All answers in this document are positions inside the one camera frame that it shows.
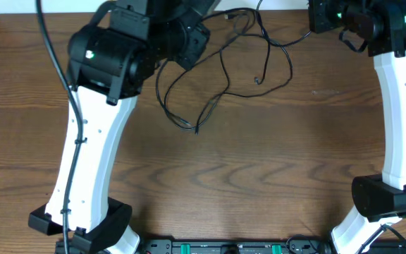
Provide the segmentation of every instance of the green connector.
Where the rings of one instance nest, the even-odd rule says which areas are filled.
[[[281,246],[280,245],[273,245],[272,246],[272,254],[282,254]]]
[[[190,254],[190,244],[181,244],[181,254]]]

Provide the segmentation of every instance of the black cable clip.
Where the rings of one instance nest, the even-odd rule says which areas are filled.
[[[226,20],[232,20],[234,18],[236,18],[237,16],[239,16],[238,14],[233,14],[233,13],[227,13],[225,14],[225,19]]]
[[[67,210],[62,209],[61,210],[61,214],[68,214],[69,212],[71,212],[70,209],[67,209]]]
[[[85,138],[84,140],[75,140],[75,145],[83,144],[86,142],[87,142],[87,138]]]

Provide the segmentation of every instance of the black cable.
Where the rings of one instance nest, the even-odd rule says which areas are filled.
[[[48,50],[51,60],[53,61],[54,68],[56,68],[57,74],[59,75],[59,78],[62,82],[62,86],[67,91],[68,99],[70,100],[71,107],[72,107],[73,112],[76,117],[76,123],[78,124],[78,136],[75,141],[76,148],[75,148],[75,152],[73,155],[73,160],[71,162],[70,172],[68,174],[66,189],[63,194],[63,207],[61,210],[61,214],[63,215],[63,225],[62,225],[63,226],[63,246],[65,248],[65,253],[68,254],[69,253],[68,213],[70,212],[70,210],[68,209],[68,199],[70,197],[71,184],[73,182],[73,175],[75,173],[76,164],[78,162],[78,156],[79,156],[79,152],[81,149],[81,144],[84,142],[84,140],[82,139],[83,122],[82,122],[82,117],[81,117],[80,111],[78,109],[78,105],[75,101],[75,98],[73,97],[70,87],[68,86],[66,77],[63,74],[63,71],[62,71],[62,68],[57,59],[56,53],[54,52],[54,48],[52,46],[51,39],[49,38],[47,27],[46,27],[45,21],[44,21],[43,11],[42,11],[42,0],[36,0],[36,8],[37,8],[37,19],[38,19],[39,26],[40,26],[40,33],[43,36],[45,46]]]
[[[313,248],[313,250],[315,251],[315,252],[313,252],[313,253],[311,253],[311,254],[318,254],[318,253],[319,253],[319,251],[317,250],[317,248],[314,247],[314,244],[311,242],[311,240],[309,240],[309,238],[308,238],[307,236],[304,236],[304,235],[302,235],[302,234],[297,234],[297,235],[291,236],[291,237],[286,241],[285,247],[289,250],[289,253],[291,253],[291,254],[297,254],[297,253],[295,253],[293,250],[291,250],[291,246],[290,246],[290,242],[291,242],[292,240],[294,240],[294,238],[297,238],[297,237],[298,237],[298,238],[303,238],[304,240],[306,240],[306,241],[309,242],[311,248]]]
[[[367,246],[369,246],[375,239],[377,239],[377,237],[379,237],[380,234],[383,233],[384,231],[385,231],[385,228],[383,228],[382,226],[381,226],[379,229],[377,229],[377,230],[372,234],[372,236],[369,237],[369,238],[366,240],[366,242],[361,245],[361,248],[359,249],[358,253],[359,253],[359,254],[363,253],[363,250],[364,250]]]
[[[211,116],[211,113],[214,111],[214,109],[216,108],[217,104],[219,103],[219,100],[221,99],[221,97],[223,95],[231,95],[231,96],[236,96],[236,97],[242,97],[242,98],[252,98],[252,97],[261,97],[264,95],[269,94],[270,92],[273,92],[277,89],[280,89],[282,87],[285,87],[286,85],[288,85],[290,83],[290,81],[293,79],[293,64],[292,61],[290,60],[290,56],[289,53],[286,51],[285,47],[289,47],[291,45],[297,44],[298,42],[301,42],[302,40],[304,40],[305,38],[307,38],[311,32],[308,32],[306,35],[304,35],[303,37],[299,38],[298,40],[294,41],[294,42],[290,42],[287,44],[279,44],[276,40],[273,40],[269,37],[269,34],[267,32],[267,30],[265,29],[263,23],[262,23],[262,17],[261,14],[258,12],[258,9],[261,5],[262,1],[260,1],[258,3],[257,9],[252,9],[252,8],[234,8],[231,10],[227,10],[227,11],[222,11],[219,13],[214,13],[211,14],[205,18],[202,19],[203,21],[209,20],[210,18],[215,18],[217,16],[229,16],[230,19],[231,18],[236,18],[236,21],[234,23],[233,26],[233,31],[236,34],[236,36],[232,37],[231,39],[229,39],[218,51],[210,54],[208,57],[206,57],[205,59],[197,62],[189,71],[184,71],[183,73],[181,73],[168,87],[165,96],[164,96],[164,102],[162,102],[161,96],[160,96],[160,92],[159,92],[159,79],[160,76],[162,74],[162,71],[164,70],[164,68],[161,68],[158,72],[158,75],[156,77],[156,97],[159,101],[159,104],[161,105],[162,109],[164,110],[166,116],[168,117],[168,119],[175,124],[175,126],[179,127],[180,129],[184,130],[184,131],[195,131],[196,134],[198,134],[199,128],[205,124],[207,122],[207,120],[209,119],[209,117]],[[252,18],[253,18],[253,22],[250,23],[250,16],[248,15],[249,13],[252,14]],[[244,28],[241,30],[242,32],[238,32],[238,22],[242,17],[247,16],[247,23],[244,26]],[[261,34],[248,34],[247,31],[250,30],[251,28],[253,28],[255,23],[258,23],[258,25],[261,28]],[[175,86],[175,84],[187,73],[189,73],[191,70],[193,70],[193,68],[197,67],[200,64],[203,64],[205,61],[207,61],[208,59],[210,59],[211,57],[215,56],[216,54],[221,54],[221,52],[226,48],[229,47],[234,41],[236,41],[236,39],[238,39],[239,37],[258,37],[261,38],[263,40],[266,40],[267,42],[267,54],[266,54],[266,60],[264,62],[264,68],[263,68],[263,73],[262,73],[262,79],[258,79],[257,77],[255,77],[254,81],[256,84],[261,84],[264,82],[265,77],[266,77],[266,72],[267,72],[267,66],[269,64],[269,58],[270,58],[270,48],[271,47],[279,47],[282,49],[283,53],[286,56],[286,59],[288,60],[289,63],[289,67],[290,67],[290,77],[289,79],[286,80],[286,82],[282,85],[278,85],[277,87],[273,87],[270,90],[267,90],[266,92],[262,92],[260,94],[257,95],[239,95],[237,93],[234,92],[228,92],[227,90],[225,90],[222,93],[218,93],[217,95],[214,95],[204,106],[203,110],[201,111],[198,120],[197,120],[197,124],[195,126],[192,126],[192,124],[181,118],[179,115],[172,113],[169,109],[168,109],[168,96],[170,94],[170,91],[172,90],[172,88]],[[223,62],[223,57],[221,56],[221,64],[222,67],[224,68],[224,62]],[[229,78],[229,74],[226,71],[226,69],[224,68],[224,73],[227,77],[227,80],[229,82],[230,78]],[[206,117],[204,118],[203,121],[202,117],[204,115],[204,113],[208,111]]]
[[[362,246],[361,246],[360,250],[358,251],[358,253],[362,253],[363,250],[367,246],[372,244],[372,242],[374,242],[374,240],[377,239],[377,237],[379,237],[381,233],[385,232],[388,229],[389,229],[389,231],[393,232],[393,234],[395,234],[399,238],[399,241],[402,241],[405,244],[405,247],[406,247],[406,239],[405,239],[405,237],[403,237],[397,230],[393,229],[391,226],[389,226],[387,224],[382,224],[380,226],[380,228],[377,229],[377,231],[375,231],[374,234],[371,237],[369,237],[369,239],[367,239],[367,241],[364,244],[362,244]]]

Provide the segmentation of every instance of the wooden table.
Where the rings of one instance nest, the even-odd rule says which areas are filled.
[[[305,11],[264,13],[273,38],[290,42],[308,30]],[[70,36],[90,14],[54,14],[47,24],[63,66]],[[207,52],[228,38],[232,22],[207,22]],[[176,238],[326,236],[352,207],[354,176],[379,174],[384,128],[373,60],[337,40],[311,35],[290,47],[295,78],[256,99],[223,97],[199,136],[164,116],[154,79],[144,84],[124,130],[111,197],[133,206],[142,235]],[[252,94],[283,83],[289,69],[273,49],[266,82],[257,86],[266,43],[241,38],[224,53],[233,91]],[[164,73],[162,91],[182,70]],[[226,85],[218,57],[187,75],[170,107],[197,119]],[[46,203],[61,163],[68,115],[66,94],[34,15],[0,15],[0,253],[52,253],[57,237],[27,227]],[[406,236],[406,220],[396,228]]]

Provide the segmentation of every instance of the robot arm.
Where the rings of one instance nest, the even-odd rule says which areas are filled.
[[[406,1],[313,0],[310,23],[314,32],[345,26],[340,40],[356,52],[368,47],[379,75],[386,130],[383,172],[354,179],[355,205],[331,232],[335,253],[363,253],[383,232],[381,225],[406,218]],[[348,30],[364,39],[359,49],[344,40]]]
[[[68,45],[67,76],[82,116],[84,143],[73,175],[68,228],[73,247],[86,253],[134,253],[139,236],[128,226],[131,208],[108,197],[121,134],[144,80],[162,59],[192,68],[210,32],[201,20],[219,1],[118,0],[102,4]],[[111,12],[109,28],[99,28]],[[58,234],[75,149],[77,121],[70,107],[58,181],[50,201],[30,215],[29,225]]]
[[[406,217],[406,57],[396,58],[391,52],[375,56],[374,63],[385,114],[385,163],[381,177],[354,180],[355,206],[331,232],[334,247],[342,254],[356,253],[382,224]]]

